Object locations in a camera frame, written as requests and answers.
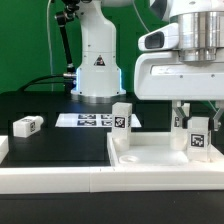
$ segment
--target warning label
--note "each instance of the warning label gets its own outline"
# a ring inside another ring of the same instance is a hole
[[[97,58],[96,62],[94,63],[95,66],[105,66],[105,63],[103,61],[103,58],[101,55]]]

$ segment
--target white platform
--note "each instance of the white platform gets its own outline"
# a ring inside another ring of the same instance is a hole
[[[169,133],[132,133],[130,151],[117,154],[108,133],[111,167],[1,168],[0,194],[224,189],[223,155],[214,147],[212,162],[190,162],[184,152],[169,153],[168,142]],[[119,155],[133,157],[120,163]]]

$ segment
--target black sticker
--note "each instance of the black sticker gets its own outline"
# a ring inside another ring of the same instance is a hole
[[[180,119],[179,119],[179,117],[175,117],[174,127],[175,128],[179,128],[180,127]]]
[[[115,117],[115,127],[125,128],[125,117]]]
[[[111,114],[101,114],[101,119],[102,120],[112,120],[112,115]]]
[[[102,126],[107,126],[107,127],[112,126],[112,121],[101,121],[101,122],[102,122]]]
[[[78,121],[78,126],[96,126],[96,121]]]
[[[131,126],[131,116],[128,117],[128,127]]]
[[[193,147],[205,147],[205,136],[198,134],[191,134],[191,146]]]
[[[30,132],[35,131],[36,127],[35,127],[35,122],[30,123]]]
[[[79,114],[78,119],[96,119],[96,115],[95,114]]]
[[[95,66],[105,66],[105,63],[103,61],[103,58],[101,55],[97,58],[96,62],[94,63]]]

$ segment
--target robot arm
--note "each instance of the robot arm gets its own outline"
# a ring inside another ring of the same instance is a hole
[[[131,0],[63,0],[65,10],[61,13],[64,32],[65,23],[76,16],[82,30],[82,63],[75,70],[76,86],[71,90],[72,98],[87,102],[110,102],[112,98],[125,94],[121,88],[121,71],[116,64],[116,28],[107,20],[102,6],[120,7],[131,4]],[[67,35],[63,38],[68,72],[74,68],[68,51]]]
[[[151,0],[151,9],[168,26],[139,39],[142,54],[135,66],[140,99],[172,100],[181,118],[181,101],[217,101],[211,129],[218,130],[224,92],[224,2]]]

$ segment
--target green backdrop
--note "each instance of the green backdrop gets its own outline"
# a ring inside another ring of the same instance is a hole
[[[1,0],[0,2],[0,92],[17,90],[28,81],[50,75],[47,41],[48,0]],[[155,30],[162,23],[148,9],[148,0],[136,0],[139,12],[148,29]],[[50,7],[50,26],[54,73],[66,71],[65,56],[54,19],[63,10],[61,0]],[[123,88],[133,91],[133,73],[138,50],[138,38],[145,34],[133,6],[104,8],[103,13],[117,28],[117,64],[123,71]],[[81,63],[81,29],[79,20],[67,25],[72,57],[76,67]]]

